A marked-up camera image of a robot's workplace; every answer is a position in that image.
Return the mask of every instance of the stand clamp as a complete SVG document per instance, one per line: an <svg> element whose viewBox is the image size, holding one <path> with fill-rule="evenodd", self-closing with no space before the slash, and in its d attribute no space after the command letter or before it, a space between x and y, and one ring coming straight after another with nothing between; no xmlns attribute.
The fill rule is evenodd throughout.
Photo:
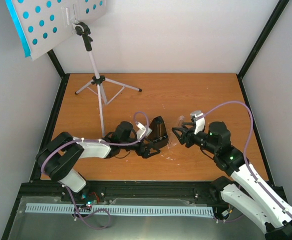
<svg viewBox="0 0 292 240"><path fill-rule="evenodd" d="M82 39L84 40L85 43L86 51L91 52L92 51L91 43L93 39L89 36L91 34L89 27L83 22L80 22L76 24L75 30L77 35L82 36Z"/></svg>

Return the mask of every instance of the wooden table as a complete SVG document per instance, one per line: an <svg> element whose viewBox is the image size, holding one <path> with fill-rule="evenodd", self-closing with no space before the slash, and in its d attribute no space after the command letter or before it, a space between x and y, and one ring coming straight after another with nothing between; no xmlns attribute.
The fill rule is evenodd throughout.
<svg viewBox="0 0 292 240"><path fill-rule="evenodd" d="M107 78L143 90L137 92L126 88L110 105L103 108L106 133L114 131L121 121L132 121L136 111L144 111L150 121L156 116L162 116L169 134L181 115L189 121L190 113L194 110L207 112L226 101L243 101L234 73L107 73L105 75ZM97 96L88 89L79 95L74 94L91 77L92 74L70 75L53 138L63 131L80 138L101 137ZM120 86L104 82L104 88L110 99ZM221 107L206 117L207 126L213 121L224 121L231 131L232 144L243 150L250 127L249 116L244 107L239 104ZM122 150L119 157L125 154L126 151ZM267 180L255 135L248 147L248 158L259 174ZM74 168L87 180L107 181L213 181L225 175L211 159L200 152L197 146L187 149L179 144L170 149L164 147L160 154L148 159L131 152L124 159L114 157L80 159Z"/></svg>

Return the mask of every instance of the white tripod stand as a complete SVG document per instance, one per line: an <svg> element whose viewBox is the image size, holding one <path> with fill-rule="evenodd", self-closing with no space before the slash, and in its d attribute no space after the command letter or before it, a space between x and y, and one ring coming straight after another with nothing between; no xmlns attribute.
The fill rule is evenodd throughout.
<svg viewBox="0 0 292 240"><path fill-rule="evenodd" d="M94 69L94 74L95 74L95 76L92 77L92 80L90 80L87 84L85 84L81 89L76 91L75 94L79 94L85 88L88 88L93 93L98 95L101 133L102 133L102 136L104 137L105 136L105 126L104 126L104 119L103 119L103 114L102 114L101 98L103 99L105 105L108 105L124 90L124 88L133 89L133 90L136 90L136 91L139 91L139 92L141 92L142 89L137 88L137 87L133 87L133 86L130 86L130 85L126 85L124 83L121 83L121 82L118 82L118 81L114 81L114 80L105 78L105 76L99 75L94 56L92 54L92 47L91 47L92 38L89 36L89 34L90 34L89 27L86 24L84 24L83 22L80 22L80 23L75 25L75 30L76 30L77 35L82 36L82 38L84 40L85 47L86 47L86 50L88 52L92 67ZM119 92L116 93L115 96L113 96L112 99L109 100L109 101L107 100L105 90L104 90L104 88L102 86L102 82L103 81L110 82L110 83L122 86L122 88L119 90ZM93 85L93 84L97 85L97 92L95 92L94 90L92 90L89 87L90 85Z"/></svg>

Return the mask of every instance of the white wall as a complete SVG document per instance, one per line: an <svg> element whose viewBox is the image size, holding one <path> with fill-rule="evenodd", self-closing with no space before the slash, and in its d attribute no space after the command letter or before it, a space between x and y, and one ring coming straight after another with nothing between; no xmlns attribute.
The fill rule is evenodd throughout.
<svg viewBox="0 0 292 240"><path fill-rule="evenodd" d="M244 78L270 168L292 204L292 1Z"/></svg>
<svg viewBox="0 0 292 240"><path fill-rule="evenodd" d="M59 82L48 56L24 58L0 0L0 238L20 183L29 181Z"/></svg>
<svg viewBox="0 0 292 240"><path fill-rule="evenodd" d="M100 72L237 73L278 0L108 0L90 25ZM82 38L55 49L67 73L91 73Z"/></svg>

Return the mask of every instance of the white board with holes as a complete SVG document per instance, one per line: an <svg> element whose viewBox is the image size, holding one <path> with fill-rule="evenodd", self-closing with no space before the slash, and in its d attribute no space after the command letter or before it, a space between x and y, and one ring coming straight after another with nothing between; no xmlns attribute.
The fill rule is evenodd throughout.
<svg viewBox="0 0 292 240"><path fill-rule="evenodd" d="M35 60L106 12L106 0L6 0L25 56Z"/></svg>

